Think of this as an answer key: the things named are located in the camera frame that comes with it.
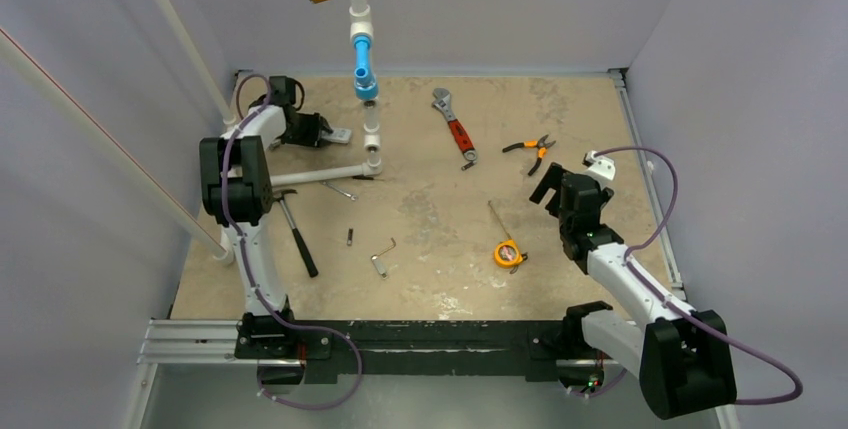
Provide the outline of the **white remote control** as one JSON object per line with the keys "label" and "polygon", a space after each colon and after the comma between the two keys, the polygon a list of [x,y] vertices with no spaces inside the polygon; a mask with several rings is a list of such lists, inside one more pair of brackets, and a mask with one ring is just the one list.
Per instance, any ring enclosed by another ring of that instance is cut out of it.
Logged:
{"label": "white remote control", "polygon": [[353,132],[347,128],[333,128],[331,132],[323,132],[322,140],[328,144],[347,145],[350,143]]}

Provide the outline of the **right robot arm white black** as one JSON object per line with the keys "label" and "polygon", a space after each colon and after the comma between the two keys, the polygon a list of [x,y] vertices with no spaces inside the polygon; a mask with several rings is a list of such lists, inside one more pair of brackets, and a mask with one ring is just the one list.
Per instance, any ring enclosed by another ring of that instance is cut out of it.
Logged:
{"label": "right robot arm white black", "polygon": [[561,330],[576,356],[592,349],[637,378],[643,399],[662,420],[729,405],[737,399],[726,325],[714,311],[697,311],[666,290],[635,258],[623,238],[601,220],[614,192],[609,172],[574,173],[553,163],[530,196],[558,220],[566,257],[601,284],[629,315],[602,302],[574,306]]}

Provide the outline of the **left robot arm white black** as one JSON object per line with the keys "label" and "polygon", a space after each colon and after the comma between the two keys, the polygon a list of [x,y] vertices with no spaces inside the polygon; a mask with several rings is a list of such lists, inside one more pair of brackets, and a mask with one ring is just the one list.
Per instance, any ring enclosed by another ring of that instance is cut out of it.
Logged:
{"label": "left robot arm white black", "polygon": [[236,324],[237,359],[327,359],[333,336],[298,323],[274,261],[269,229],[277,203],[266,152],[294,114],[287,87],[264,78],[265,92],[236,125],[199,142],[201,199],[222,229],[239,268],[245,310]]}

